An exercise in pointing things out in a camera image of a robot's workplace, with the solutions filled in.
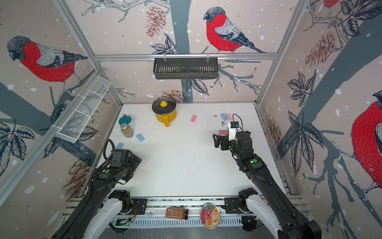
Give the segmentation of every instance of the food label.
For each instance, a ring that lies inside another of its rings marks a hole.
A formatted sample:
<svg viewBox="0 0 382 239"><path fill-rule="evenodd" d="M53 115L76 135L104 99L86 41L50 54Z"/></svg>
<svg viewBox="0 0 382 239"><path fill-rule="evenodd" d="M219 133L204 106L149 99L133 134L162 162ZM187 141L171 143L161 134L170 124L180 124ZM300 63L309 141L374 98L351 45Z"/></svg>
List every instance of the food label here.
<svg viewBox="0 0 382 239"><path fill-rule="evenodd" d="M206 205L200 213L200 219L207 228L215 228L220 223L220 212L215 205Z"/></svg>

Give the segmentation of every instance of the white wire basket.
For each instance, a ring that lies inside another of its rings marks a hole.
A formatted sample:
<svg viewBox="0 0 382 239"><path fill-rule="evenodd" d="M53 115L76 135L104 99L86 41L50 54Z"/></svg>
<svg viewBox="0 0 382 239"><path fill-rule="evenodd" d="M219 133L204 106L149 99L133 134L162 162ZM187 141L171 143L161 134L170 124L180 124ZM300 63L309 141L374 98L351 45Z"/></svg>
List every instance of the white wire basket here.
<svg viewBox="0 0 382 239"><path fill-rule="evenodd" d="M99 76L90 90L83 96L81 103L60 128L56 137L75 143L110 86L109 81Z"/></svg>

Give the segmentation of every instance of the white table surface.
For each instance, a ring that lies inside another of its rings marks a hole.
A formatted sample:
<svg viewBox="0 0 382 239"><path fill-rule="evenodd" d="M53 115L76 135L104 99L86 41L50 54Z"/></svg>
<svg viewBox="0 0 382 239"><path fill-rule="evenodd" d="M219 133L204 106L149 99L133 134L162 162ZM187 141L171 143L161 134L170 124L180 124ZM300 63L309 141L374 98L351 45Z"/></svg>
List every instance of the white table surface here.
<svg viewBox="0 0 382 239"><path fill-rule="evenodd" d="M248 187L257 189L239 171L228 150L214 147L212 134L227 129L228 122L222 126L220 114L236 113L243 120L244 130L251 132L254 153L264 160L285 193L252 103L177 104L176 119L168 128L156 119L151 106L125 104L122 107L118 119L124 114L131 116L135 123L134 136L125 138L117 121L110 139L115 146L124 143L123 149L131 150L142 162L127 184L117 184L114 189L128 190L133 197L229 196ZM197 115L195 123L190 122L193 115ZM145 138L142 143L136 137L139 133Z"/></svg>

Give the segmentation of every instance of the yellow lid knob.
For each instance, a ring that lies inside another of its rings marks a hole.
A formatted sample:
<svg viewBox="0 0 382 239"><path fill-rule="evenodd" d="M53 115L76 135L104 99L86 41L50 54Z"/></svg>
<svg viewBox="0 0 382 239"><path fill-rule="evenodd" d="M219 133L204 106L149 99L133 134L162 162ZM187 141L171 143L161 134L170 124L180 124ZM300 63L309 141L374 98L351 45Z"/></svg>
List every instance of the yellow lid knob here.
<svg viewBox="0 0 382 239"><path fill-rule="evenodd" d="M167 102L166 102L166 101L162 101L162 102L160 103L160 106L162 106L162 107L167 106Z"/></svg>

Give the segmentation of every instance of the teal jar lid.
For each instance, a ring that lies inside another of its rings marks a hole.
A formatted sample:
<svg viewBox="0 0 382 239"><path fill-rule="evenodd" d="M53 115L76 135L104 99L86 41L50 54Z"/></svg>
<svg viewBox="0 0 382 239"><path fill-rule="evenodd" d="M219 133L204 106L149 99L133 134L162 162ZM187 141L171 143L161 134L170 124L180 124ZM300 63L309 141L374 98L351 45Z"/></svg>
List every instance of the teal jar lid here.
<svg viewBox="0 0 382 239"><path fill-rule="evenodd" d="M123 115L120 120L118 121L118 123L121 125L123 123L126 123L126 124L130 124L131 123L131 117L130 116L127 116L127 115Z"/></svg>

